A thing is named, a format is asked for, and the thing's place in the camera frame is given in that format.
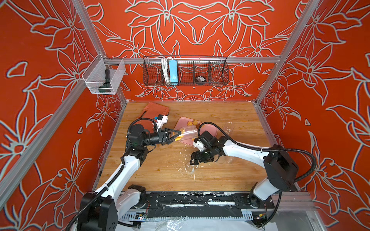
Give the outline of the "clear jar with cookies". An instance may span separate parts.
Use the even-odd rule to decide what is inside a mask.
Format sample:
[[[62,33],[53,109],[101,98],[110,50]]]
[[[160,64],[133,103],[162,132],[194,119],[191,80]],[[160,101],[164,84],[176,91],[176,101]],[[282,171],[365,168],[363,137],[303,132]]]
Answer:
[[[223,130],[224,130],[224,132],[225,132],[227,135],[231,136],[232,132],[234,131],[234,128],[235,128],[235,126],[234,126],[234,124],[233,124],[232,122],[227,122],[227,123],[224,125]]]

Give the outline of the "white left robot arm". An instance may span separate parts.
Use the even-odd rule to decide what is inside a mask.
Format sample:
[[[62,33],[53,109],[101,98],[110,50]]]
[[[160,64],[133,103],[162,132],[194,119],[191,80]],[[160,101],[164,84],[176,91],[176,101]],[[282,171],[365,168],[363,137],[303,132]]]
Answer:
[[[150,152],[148,146],[171,144],[181,132],[163,127],[168,121],[167,116],[158,115],[148,119],[153,131],[140,124],[140,121],[145,120],[138,118],[129,125],[120,166],[100,188],[84,195],[79,212],[66,226],[67,231],[114,231],[122,225],[119,218],[128,210],[146,204],[144,187],[132,185],[127,191],[123,189],[145,161]]]

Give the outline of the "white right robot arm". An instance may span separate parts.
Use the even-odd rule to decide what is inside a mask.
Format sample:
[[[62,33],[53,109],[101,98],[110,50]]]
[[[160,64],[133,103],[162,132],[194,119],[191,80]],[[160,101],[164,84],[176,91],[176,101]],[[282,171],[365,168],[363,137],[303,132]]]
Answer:
[[[253,186],[249,193],[251,201],[263,202],[278,192],[289,192],[296,182],[308,177],[316,168],[317,158],[306,150],[288,149],[279,145],[272,147],[249,145],[234,140],[215,123],[204,122],[199,127],[202,128],[204,125],[214,126],[222,136],[216,138],[208,131],[203,133],[198,131],[198,137],[194,142],[198,150],[192,153],[190,164],[216,162],[221,156],[226,156],[263,167],[267,177]],[[299,166],[290,157],[290,152],[301,153],[311,159],[310,169],[301,176],[297,176]]]

